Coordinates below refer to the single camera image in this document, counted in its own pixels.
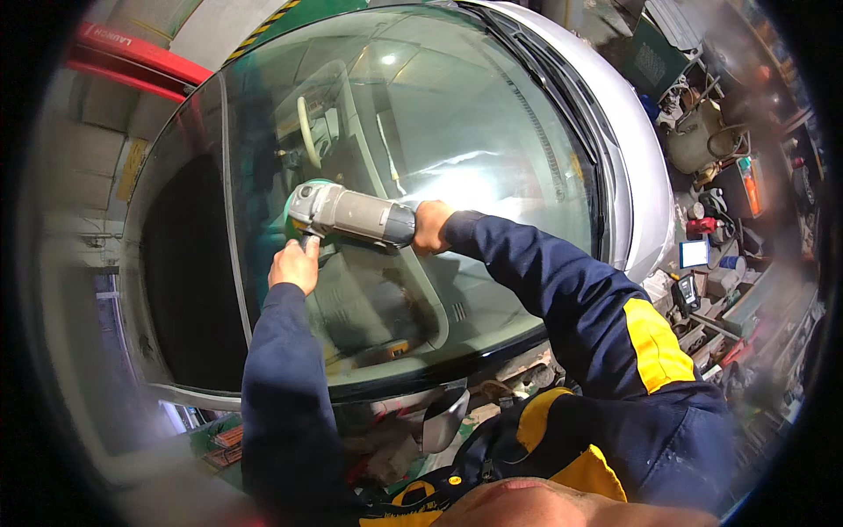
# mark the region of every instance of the silver car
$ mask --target silver car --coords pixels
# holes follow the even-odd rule
[[[643,280],[673,199],[632,87],[511,3],[412,5],[307,25],[229,63],[176,111],[128,209],[121,310],[158,398],[239,409],[243,365],[299,183],[441,199],[533,224]],[[414,393],[546,339],[482,262],[323,243],[306,302],[333,401]]]

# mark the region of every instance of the steering wheel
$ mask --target steering wheel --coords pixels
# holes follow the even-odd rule
[[[314,145],[313,135],[310,133],[310,121],[308,119],[308,103],[301,96],[296,100],[296,108],[298,109],[298,124],[302,129],[302,140],[304,141],[304,148],[308,151],[308,158],[310,164],[317,169],[322,169],[322,159],[316,153],[316,146]]]

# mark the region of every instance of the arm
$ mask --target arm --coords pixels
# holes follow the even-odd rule
[[[293,241],[276,254],[270,291],[243,372],[243,483],[261,510],[284,519],[343,516],[357,503],[330,407],[322,346],[310,335],[304,298],[319,255]]]
[[[443,203],[422,203],[416,224],[422,254],[450,248],[484,261],[545,321],[556,359],[585,395],[630,400],[690,390],[697,405],[724,410],[719,390],[701,382],[667,321],[623,272],[535,227]]]

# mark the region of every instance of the hand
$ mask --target hand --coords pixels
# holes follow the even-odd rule
[[[421,202],[416,209],[416,236],[413,250],[419,256],[437,255],[451,246],[445,241],[445,222],[454,208],[445,202]]]
[[[298,245],[297,239],[291,239],[284,250],[275,253],[267,281],[269,289],[277,283],[293,283],[307,296],[316,287],[318,274],[319,236],[311,236],[305,250]]]

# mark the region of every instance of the red car lift arm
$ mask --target red car lift arm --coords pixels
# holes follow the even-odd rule
[[[83,22],[67,67],[181,102],[213,72],[144,40]]]

